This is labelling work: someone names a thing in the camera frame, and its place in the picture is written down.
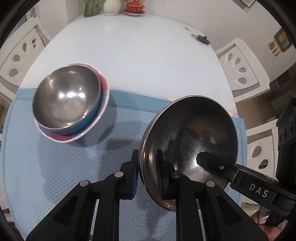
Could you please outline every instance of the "blue placemat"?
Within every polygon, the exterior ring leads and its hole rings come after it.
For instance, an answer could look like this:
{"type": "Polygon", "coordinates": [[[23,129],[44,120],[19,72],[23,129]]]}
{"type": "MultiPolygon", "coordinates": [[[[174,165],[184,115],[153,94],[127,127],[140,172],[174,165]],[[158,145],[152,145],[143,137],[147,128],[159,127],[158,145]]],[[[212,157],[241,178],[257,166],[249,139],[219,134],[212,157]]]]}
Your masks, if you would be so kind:
{"type": "MultiPolygon", "coordinates": [[[[35,89],[20,89],[7,113],[1,147],[1,171],[8,206],[20,233],[30,231],[81,180],[96,182],[118,171],[138,149],[155,114],[170,101],[111,91],[105,113],[83,138],[56,143],[35,126],[35,89]]],[[[244,122],[233,118],[239,139],[238,163],[246,164],[244,122]]],[[[240,203],[238,193],[227,193],[240,203]]],[[[120,240],[175,240],[175,213],[156,205],[141,181],[132,201],[120,203],[120,240]]]]}

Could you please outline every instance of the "red gaiwan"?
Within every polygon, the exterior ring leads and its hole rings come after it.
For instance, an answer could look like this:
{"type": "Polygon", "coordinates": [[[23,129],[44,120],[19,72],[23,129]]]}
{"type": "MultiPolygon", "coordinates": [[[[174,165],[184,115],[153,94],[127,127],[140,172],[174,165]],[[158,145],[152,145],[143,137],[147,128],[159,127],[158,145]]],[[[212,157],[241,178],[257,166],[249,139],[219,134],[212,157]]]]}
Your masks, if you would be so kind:
{"type": "Polygon", "coordinates": [[[126,3],[126,13],[133,13],[133,14],[143,14],[143,8],[146,7],[145,4],[139,2],[139,0],[133,0],[133,2],[126,3]]]}

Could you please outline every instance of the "framed picture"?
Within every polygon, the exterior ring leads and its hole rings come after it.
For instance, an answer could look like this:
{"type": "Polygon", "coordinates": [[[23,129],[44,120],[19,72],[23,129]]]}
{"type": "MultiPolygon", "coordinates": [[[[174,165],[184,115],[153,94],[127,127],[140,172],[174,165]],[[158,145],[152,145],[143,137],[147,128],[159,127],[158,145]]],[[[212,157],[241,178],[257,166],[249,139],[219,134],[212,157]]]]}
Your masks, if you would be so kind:
{"type": "Polygon", "coordinates": [[[285,52],[288,48],[292,46],[290,39],[282,28],[276,33],[276,35],[274,36],[274,40],[281,52],[285,52]]]}
{"type": "Polygon", "coordinates": [[[255,0],[241,0],[247,7],[251,7],[251,5],[255,2],[255,0]]]}

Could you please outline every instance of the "ribbed white vase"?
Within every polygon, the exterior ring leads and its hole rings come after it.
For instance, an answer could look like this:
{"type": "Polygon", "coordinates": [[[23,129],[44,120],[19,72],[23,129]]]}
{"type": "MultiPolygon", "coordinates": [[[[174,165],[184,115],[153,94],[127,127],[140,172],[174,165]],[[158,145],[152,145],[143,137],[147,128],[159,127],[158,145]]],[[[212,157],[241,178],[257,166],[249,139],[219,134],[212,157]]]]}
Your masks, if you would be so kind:
{"type": "Polygon", "coordinates": [[[105,15],[114,16],[117,15],[121,8],[120,0],[106,0],[103,6],[105,15]]]}

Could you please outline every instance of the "stainless steel bowl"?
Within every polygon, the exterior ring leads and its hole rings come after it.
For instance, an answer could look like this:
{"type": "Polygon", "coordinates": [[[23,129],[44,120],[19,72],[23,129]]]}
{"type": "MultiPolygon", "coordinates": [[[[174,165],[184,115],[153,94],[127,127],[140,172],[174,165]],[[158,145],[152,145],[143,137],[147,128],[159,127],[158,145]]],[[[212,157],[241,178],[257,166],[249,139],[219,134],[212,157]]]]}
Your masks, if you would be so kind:
{"type": "Polygon", "coordinates": [[[199,152],[207,151],[236,163],[237,133],[227,111],[216,101],[203,96],[180,98],[161,110],[147,127],[140,145],[139,171],[151,198],[161,207],[175,211],[174,200],[162,200],[158,193],[155,151],[161,149],[165,161],[191,180],[215,181],[227,186],[196,162],[199,152]]]}
{"type": "Polygon", "coordinates": [[[101,83],[96,73],[82,65],[69,65],[49,74],[33,99],[35,119],[60,135],[84,129],[99,109],[101,83]]]}

